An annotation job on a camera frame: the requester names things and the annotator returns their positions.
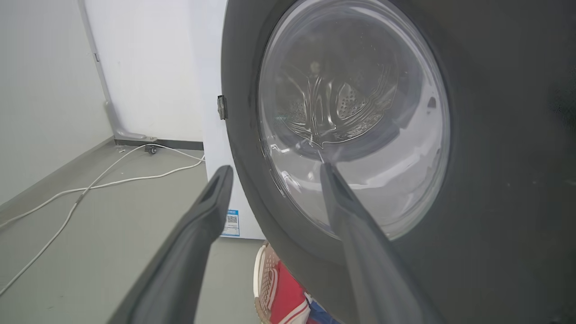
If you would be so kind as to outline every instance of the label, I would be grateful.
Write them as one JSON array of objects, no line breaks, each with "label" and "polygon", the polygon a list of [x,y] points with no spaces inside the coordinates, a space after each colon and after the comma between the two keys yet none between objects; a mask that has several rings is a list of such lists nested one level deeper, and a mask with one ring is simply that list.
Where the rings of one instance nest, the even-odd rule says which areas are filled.
[{"label": "label", "polygon": [[240,223],[238,222],[238,210],[228,209],[226,215],[226,223],[224,224],[224,231],[222,235],[225,236],[240,236]]}]

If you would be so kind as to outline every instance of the white wall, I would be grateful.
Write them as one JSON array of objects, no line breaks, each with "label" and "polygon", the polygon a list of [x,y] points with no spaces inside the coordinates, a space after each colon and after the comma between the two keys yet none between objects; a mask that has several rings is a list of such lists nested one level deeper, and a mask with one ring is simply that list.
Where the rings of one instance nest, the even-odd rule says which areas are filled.
[{"label": "white wall", "polygon": [[197,98],[204,80],[193,64],[189,8],[204,1],[192,2],[86,0],[110,97],[125,130],[202,141]]},{"label": "white wall", "polygon": [[112,136],[76,0],[0,1],[0,204]]}]

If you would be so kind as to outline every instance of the white appliance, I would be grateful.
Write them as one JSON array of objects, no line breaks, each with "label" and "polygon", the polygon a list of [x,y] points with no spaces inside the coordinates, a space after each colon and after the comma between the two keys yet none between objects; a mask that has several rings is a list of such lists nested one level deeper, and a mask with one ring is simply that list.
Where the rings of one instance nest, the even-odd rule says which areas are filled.
[{"label": "white appliance", "polygon": [[220,57],[226,3],[226,0],[201,1],[190,7],[190,37],[197,71],[196,92],[199,94],[195,102],[201,106],[206,172],[210,179],[222,165],[228,164],[234,168],[234,186],[223,236],[264,239],[238,179],[226,123],[218,115],[217,98],[222,94]]}]

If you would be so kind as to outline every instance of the washing machine door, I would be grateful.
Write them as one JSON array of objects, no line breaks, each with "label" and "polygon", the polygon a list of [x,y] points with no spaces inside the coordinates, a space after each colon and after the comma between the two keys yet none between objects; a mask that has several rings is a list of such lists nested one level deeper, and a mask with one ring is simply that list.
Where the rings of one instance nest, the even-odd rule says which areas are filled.
[{"label": "washing machine door", "polygon": [[446,322],[566,321],[575,17],[562,0],[228,2],[238,176],[266,238],[335,318],[359,322],[325,162]]}]

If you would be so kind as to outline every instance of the door hinge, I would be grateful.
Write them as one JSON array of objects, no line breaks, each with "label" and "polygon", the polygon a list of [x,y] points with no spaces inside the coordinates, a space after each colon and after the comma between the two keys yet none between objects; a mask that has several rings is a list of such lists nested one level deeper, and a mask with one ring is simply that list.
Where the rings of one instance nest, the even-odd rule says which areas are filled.
[{"label": "door hinge", "polygon": [[228,119],[228,108],[224,96],[218,96],[218,115],[220,119]]}]

